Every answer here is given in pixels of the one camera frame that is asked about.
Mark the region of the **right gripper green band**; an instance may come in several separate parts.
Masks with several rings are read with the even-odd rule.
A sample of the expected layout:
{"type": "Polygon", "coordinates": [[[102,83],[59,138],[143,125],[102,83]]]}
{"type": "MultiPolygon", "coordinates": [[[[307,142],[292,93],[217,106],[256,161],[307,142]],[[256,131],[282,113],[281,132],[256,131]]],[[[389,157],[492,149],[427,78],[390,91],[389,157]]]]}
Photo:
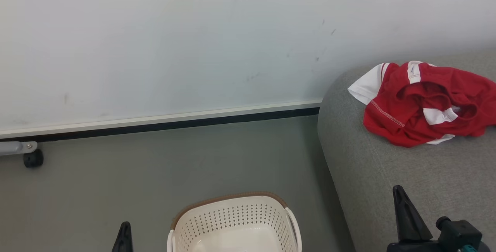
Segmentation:
{"type": "Polygon", "coordinates": [[[418,213],[404,188],[392,188],[398,242],[390,243],[387,252],[490,252],[482,241],[470,242],[464,238],[431,241],[432,233],[418,213]]]}

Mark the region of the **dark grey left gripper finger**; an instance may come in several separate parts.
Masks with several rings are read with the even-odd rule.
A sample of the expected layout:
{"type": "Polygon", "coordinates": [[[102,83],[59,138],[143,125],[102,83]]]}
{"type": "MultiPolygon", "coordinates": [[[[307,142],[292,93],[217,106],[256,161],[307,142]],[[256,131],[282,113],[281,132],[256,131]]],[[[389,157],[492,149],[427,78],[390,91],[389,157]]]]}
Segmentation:
{"type": "Polygon", "coordinates": [[[117,233],[117,238],[114,242],[112,252],[133,252],[130,222],[122,222],[119,232],[117,233]]]}

